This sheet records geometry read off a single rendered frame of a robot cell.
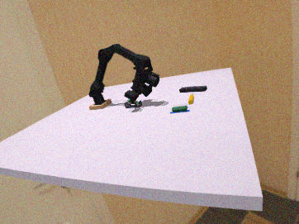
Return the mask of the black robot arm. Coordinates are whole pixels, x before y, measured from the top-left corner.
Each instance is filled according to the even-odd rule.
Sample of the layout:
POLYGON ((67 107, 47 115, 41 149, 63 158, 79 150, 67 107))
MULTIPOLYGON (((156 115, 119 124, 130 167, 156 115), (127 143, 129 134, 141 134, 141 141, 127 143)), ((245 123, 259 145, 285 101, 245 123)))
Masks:
POLYGON ((111 45, 110 47, 100 49, 98 51, 99 66, 95 81, 92 83, 89 92, 90 98, 93 98, 95 102, 94 106, 100 105, 106 101, 102 96, 105 86, 102 83, 102 80, 107 69, 107 65, 115 53, 132 61, 135 65, 133 69, 136 70, 135 79, 141 82, 145 81, 144 84, 140 85, 137 91, 138 93, 142 92, 145 97, 148 97, 153 90, 152 87, 156 87, 159 83, 159 74, 152 72, 153 68, 149 56, 135 54, 120 46, 120 44, 111 45), (148 67, 148 69, 145 69, 146 67, 148 67), (145 83, 149 85, 145 85, 145 83))

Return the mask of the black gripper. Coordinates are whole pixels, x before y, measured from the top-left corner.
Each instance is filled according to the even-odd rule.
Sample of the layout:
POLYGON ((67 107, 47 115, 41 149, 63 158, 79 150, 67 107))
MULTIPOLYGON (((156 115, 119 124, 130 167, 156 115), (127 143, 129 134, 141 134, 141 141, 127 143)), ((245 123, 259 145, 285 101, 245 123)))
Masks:
POLYGON ((131 100, 131 104, 134 104, 136 99, 139 97, 139 95, 142 94, 142 92, 138 93, 138 89, 141 84, 144 84, 145 81, 141 82, 136 79, 132 80, 133 85, 131 86, 132 91, 128 90, 125 92, 124 97, 129 98, 131 100))

